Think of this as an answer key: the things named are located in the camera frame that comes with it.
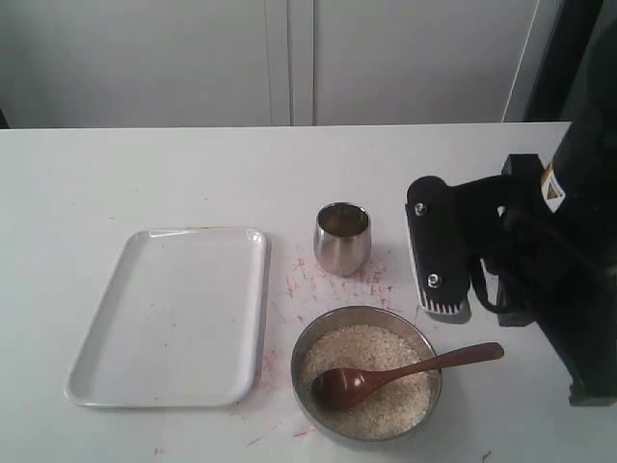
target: metal bowl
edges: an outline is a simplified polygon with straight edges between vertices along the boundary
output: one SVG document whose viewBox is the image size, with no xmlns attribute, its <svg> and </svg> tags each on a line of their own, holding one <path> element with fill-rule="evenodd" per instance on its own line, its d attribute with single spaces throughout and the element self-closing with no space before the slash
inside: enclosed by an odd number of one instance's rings
<svg viewBox="0 0 617 463">
<path fill-rule="evenodd" d="M 390 330 L 392 333 L 408 342 L 409 345 L 416 350 L 420 360 L 426 360 L 436 355 L 428 339 L 426 339 L 412 323 L 394 313 L 370 306 L 348 306 L 335 309 L 315 318 L 305 331 L 302 332 L 293 348 L 293 354 L 291 356 L 291 382 L 298 405 L 316 429 L 343 444 L 353 445 L 359 443 L 385 442 L 409 436 L 416 431 L 421 424 L 426 422 L 437 404 L 442 391 L 442 372 L 440 370 L 433 370 L 428 373 L 431 396 L 428 410 L 422 420 L 401 434 L 385 439 L 359 439 L 342 434 L 324 424 L 318 412 L 312 413 L 310 408 L 307 407 L 307 403 L 309 403 L 311 398 L 309 397 L 309 393 L 303 392 L 300 388 L 300 371 L 310 347 L 326 333 L 342 328 L 343 326 L 358 324 L 379 326 Z"/>
</svg>

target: metal cup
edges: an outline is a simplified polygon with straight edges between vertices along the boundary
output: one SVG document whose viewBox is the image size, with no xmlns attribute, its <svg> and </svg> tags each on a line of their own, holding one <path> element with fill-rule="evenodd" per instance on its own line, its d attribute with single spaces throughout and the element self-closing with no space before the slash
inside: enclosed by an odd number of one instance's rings
<svg viewBox="0 0 617 463">
<path fill-rule="evenodd" d="M 370 257 L 370 217 L 361 207 L 332 203 L 317 214 L 313 251 L 325 271 L 346 277 Z"/>
</svg>

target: white table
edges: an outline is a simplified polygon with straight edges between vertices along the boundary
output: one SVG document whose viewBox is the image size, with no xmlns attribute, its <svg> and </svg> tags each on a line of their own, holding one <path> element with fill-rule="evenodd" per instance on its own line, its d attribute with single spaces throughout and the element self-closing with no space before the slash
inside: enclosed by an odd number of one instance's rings
<svg viewBox="0 0 617 463">
<path fill-rule="evenodd" d="M 462 326 L 416 313 L 403 204 L 417 177 L 494 175 L 510 152 L 552 156 L 564 123 L 0 131 L 0 446 L 16 461 L 616 461 L 617 408 L 572 408 L 570 377 L 534 324 L 499 328 L 471 299 Z M 314 265 L 314 216 L 362 204 L 367 276 Z M 126 238 L 153 227 L 251 225 L 272 243 L 265 361 L 249 397 L 220 410 L 91 410 L 63 394 Z M 506 357 L 447 370 L 407 447 L 379 454 L 311 430 L 288 363 L 303 327 L 349 304 L 389 307 L 438 351 L 500 340 Z"/>
</svg>

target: uncooked rice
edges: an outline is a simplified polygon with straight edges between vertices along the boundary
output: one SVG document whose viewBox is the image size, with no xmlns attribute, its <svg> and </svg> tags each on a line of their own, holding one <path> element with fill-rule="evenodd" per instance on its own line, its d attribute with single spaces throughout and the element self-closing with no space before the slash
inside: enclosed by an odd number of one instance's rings
<svg viewBox="0 0 617 463">
<path fill-rule="evenodd" d="M 317 408 L 310 387 L 330 368 L 385 370 L 404 367 L 419 360 L 409 344 L 385 328 L 352 325 L 324 335 L 308 350 L 300 372 L 300 387 L 308 410 L 331 429 L 359 439 L 386 439 L 420 422 L 428 410 L 428 373 L 393 381 L 349 410 Z"/>
</svg>

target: cabinet door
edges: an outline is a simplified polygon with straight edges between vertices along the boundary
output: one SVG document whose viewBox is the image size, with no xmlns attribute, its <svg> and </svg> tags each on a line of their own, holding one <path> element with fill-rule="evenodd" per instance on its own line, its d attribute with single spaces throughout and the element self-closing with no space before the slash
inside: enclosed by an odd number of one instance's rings
<svg viewBox="0 0 617 463">
<path fill-rule="evenodd" d="M 559 4 L 314 0 L 313 120 L 482 123 L 500 122 L 506 113 L 515 120 Z M 538 12 L 542 30 L 531 36 Z M 533 58 L 523 60 L 528 52 Z M 508 112 L 511 95 L 518 109 Z"/>
<path fill-rule="evenodd" d="M 286 0 L 0 2 L 11 126 L 288 125 Z"/>
</svg>

